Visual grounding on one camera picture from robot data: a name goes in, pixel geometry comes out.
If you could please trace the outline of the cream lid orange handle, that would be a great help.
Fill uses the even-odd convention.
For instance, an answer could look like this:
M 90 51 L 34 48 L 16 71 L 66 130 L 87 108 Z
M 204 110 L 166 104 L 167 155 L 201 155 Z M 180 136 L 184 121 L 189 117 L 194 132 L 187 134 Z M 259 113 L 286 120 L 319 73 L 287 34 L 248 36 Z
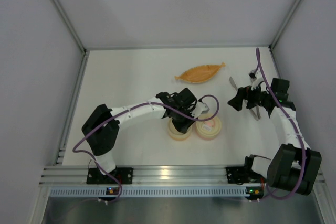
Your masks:
M 170 129 L 170 130 L 172 130 L 172 131 L 174 131 L 174 130 L 177 131 L 177 130 L 174 128 L 173 124 L 172 124 L 172 120 L 170 120 L 169 123 L 168 123 L 168 129 Z

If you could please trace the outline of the orange lunch bowl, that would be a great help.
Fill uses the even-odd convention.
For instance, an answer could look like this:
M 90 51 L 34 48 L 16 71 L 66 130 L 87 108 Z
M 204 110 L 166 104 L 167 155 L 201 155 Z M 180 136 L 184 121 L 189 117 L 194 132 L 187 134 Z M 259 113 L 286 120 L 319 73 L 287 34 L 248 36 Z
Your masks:
M 181 132 L 178 132 L 178 131 L 175 131 L 175 130 L 172 131 L 172 130 L 168 129 L 169 136 L 175 141 L 184 141 L 184 140 L 188 139 L 191 136 L 191 132 L 192 132 L 191 129 L 189 129 L 186 133 L 181 133 Z

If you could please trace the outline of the steel food tongs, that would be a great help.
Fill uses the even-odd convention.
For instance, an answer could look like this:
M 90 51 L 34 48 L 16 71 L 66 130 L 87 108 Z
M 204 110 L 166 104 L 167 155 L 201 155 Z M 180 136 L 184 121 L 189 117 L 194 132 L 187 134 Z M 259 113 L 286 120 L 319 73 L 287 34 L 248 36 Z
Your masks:
M 235 91 L 238 91 L 238 86 L 236 85 L 234 79 L 232 77 L 229 77 L 229 82 L 231 84 L 231 86 L 235 89 Z M 255 106 L 252 109 L 249 109 L 250 113 L 252 114 L 253 118 L 256 121 L 259 121 L 261 119 L 261 115 L 260 115 L 260 110 L 258 106 Z

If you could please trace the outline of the cream lid pink handle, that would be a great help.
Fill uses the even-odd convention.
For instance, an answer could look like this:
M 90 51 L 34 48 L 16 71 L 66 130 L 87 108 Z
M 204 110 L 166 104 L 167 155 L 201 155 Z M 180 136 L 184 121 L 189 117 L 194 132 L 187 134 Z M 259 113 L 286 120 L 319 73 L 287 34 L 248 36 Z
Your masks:
M 218 116 L 215 116 L 212 119 L 207 120 L 207 121 L 202 121 L 202 122 L 197 121 L 196 122 L 196 129 L 197 128 L 206 128 L 209 131 L 210 131 L 211 128 L 222 129 L 222 122 L 221 122 L 221 120 L 219 119 Z

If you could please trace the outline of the pink lunch bowl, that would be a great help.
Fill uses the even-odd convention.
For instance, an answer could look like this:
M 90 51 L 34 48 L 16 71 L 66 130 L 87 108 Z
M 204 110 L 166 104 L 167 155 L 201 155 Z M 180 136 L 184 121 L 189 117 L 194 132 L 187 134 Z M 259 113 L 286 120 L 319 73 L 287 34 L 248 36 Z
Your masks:
M 197 128 L 196 129 L 196 133 L 197 135 L 206 141 L 210 141 L 215 139 L 219 133 L 221 132 L 221 129 L 215 129 L 215 128 L 211 128 L 210 131 L 206 128 Z

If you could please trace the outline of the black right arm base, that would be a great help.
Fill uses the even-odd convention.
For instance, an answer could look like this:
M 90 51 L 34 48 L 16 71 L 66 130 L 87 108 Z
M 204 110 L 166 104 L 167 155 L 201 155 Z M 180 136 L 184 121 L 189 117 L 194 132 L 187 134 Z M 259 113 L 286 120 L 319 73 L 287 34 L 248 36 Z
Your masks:
M 245 166 L 226 167 L 226 176 L 229 184 L 243 185 L 246 183 L 261 183 L 261 175 Z

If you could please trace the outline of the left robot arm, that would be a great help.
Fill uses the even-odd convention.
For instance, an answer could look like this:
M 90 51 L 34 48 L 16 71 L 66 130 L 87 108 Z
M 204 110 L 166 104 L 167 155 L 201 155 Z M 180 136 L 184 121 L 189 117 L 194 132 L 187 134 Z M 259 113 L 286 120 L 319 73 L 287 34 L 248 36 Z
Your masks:
M 198 118 L 203 109 L 203 103 L 188 88 L 179 93 L 160 92 L 143 106 L 134 104 L 110 109 L 105 104 L 99 105 L 81 130 L 86 136 L 102 122 L 114 118 L 87 138 L 98 165 L 103 169 L 101 173 L 105 175 L 117 167 L 112 157 L 112 149 L 120 131 L 147 120 L 171 118 L 175 129 L 185 134 L 194 123 L 192 119 Z

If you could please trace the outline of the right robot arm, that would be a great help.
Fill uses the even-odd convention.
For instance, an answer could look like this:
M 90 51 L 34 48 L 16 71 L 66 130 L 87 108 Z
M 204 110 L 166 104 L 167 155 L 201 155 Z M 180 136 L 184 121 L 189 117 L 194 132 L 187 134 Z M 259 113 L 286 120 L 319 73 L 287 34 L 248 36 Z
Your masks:
M 241 111 L 244 104 L 247 109 L 264 108 L 274 125 L 279 142 L 279 149 L 272 159 L 247 156 L 245 171 L 261 175 L 270 187 L 309 195 L 322 157 L 305 142 L 299 129 L 296 107 L 288 100 L 290 82 L 274 78 L 270 90 L 263 91 L 263 78 L 255 79 L 252 85 L 240 88 L 233 79 L 229 81 L 237 93 L 228 105 L 236 111 Z

